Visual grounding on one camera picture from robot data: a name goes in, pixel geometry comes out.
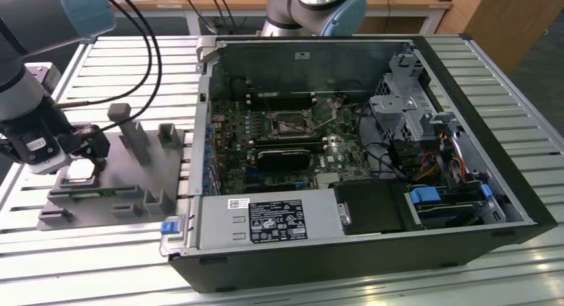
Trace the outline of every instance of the warning label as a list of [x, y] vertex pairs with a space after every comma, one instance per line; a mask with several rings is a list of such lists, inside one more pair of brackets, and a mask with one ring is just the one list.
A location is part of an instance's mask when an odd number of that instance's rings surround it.
[[249, 203], [248, 216], [253, 243], [308, 238], [301, 200]]

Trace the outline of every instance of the gray plastic part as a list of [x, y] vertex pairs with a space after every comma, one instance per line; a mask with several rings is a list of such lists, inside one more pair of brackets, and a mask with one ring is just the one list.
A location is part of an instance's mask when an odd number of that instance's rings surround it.
[[[120, 122], [129, 117], [131, 106], [127, 103], [113, 103], [109, 106], [108, 118], [113, 122]], [[131, 149], [139, 164], [148, 165], [151, 163], [151, 155], [147, 150], [147, 133], [143, 130], [139, 121], [128, 121], [120, 125], [123, 133], [121, 142], [127, 149]]]
[[72, 218], [72, 213], [65, 209], [41, 210], [39, 215], [39, 220], [48, 224], [68, 224]]
[[168, 197], [165, 190], [160, 191], [159, 199], [155, 199], [151, 191], [145, 190], [143, 197], [143, 206], [149, 215], [165, 215], [172, 212], [175, 203]]
[[144, 195], [144, 192], [139, 186], [135, 186], [132, 189], [128, 189], [128, 190], [116, 191], [116, 196], [120, 199], [136, 199], [143, 197], [143, 195]]
[[[184, 137], [184, 131], [176, 130], [176, 135]], [[44, 211], [67, 209], [75, 215], [69, 223], [40, 221], [40, 230], [96, 227], [163, 221], [167, 215], [175, 214], [176, 194], [179, 189], [179, 173], [183, 146], [163, 147], [157, 131], [147, 131], [147, 151], [152, 162], [140, 165], [133, 152], [120, 140], [120, 133], [108, 133], [111, 149], [104, 171], [97, 175], [96, 186], [64, 188], [60, 184], [64, 171], [60, 171], [56, 185], [49, 191]], [[144, 205], [144, 194], [159, 196], [157, 207]], [[75, 202], [63, 204], [60, 199], [75, 198]], [[136, 215], [115, 214], [115, 206], [135, 204]]]
[[65, 206], [67, 204], [73, 204], [76, 202], [76, 199], [71, 194], [52, 195], [49, 196], [49, 200], [57, 206]]
[[163, 147], [179, 147], [180, 136], [176, 132], [175, 124], [167, 123], [159, 125], [159, 141]]
[[133, 218], [143, 214], [141, 209], [136, 204], [116, 204], [112, 205], [111, 213], [116, 218]]

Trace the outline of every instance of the aluminum workbench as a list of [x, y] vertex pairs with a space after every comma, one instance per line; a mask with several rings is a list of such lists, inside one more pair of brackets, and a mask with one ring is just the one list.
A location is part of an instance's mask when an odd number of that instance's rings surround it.
[[[489, 128], [559, 223], [564, 221], [564, 140], [473, 41], [428, 36]], [[196, 37], [159, 37], [164, 77], [143, 114], [145, 130], [173, 122], [192, 130], [199, 75]], [[53, 97], [60, 102], [129, 90], [147, 65], [137, 37], [83, 44]], [[123, 99], [144, 105], [155, 78]], [[439, 96], [445, 110], [445, 99]], [[108, 105], [67, 111], [71, 122], [109, 124]], [[179, 204], [185, 206], [192, 135], [184, 137]], [[564, 299], [564, 226], [503, 247], [467, 266], [201, 295], [160, 256], [160, 224], [39, 231], [55, 176], [15, 165], [0, 187], [0, 304], [93, 305], [553, 305]]]

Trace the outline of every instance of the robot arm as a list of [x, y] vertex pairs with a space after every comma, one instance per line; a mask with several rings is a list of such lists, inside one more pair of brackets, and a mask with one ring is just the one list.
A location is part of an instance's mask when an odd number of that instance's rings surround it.
[[80, 132], [23, 65], [23, 59], [93, 38], [116, 25], [108, 0], [0, 0], [0, 148], [32, 172], [47, 174], [69, 164], [68, 153], [91, 159]]
[[268, 0], [263, 36], [349, 36], [365, 17], [365, 0]]

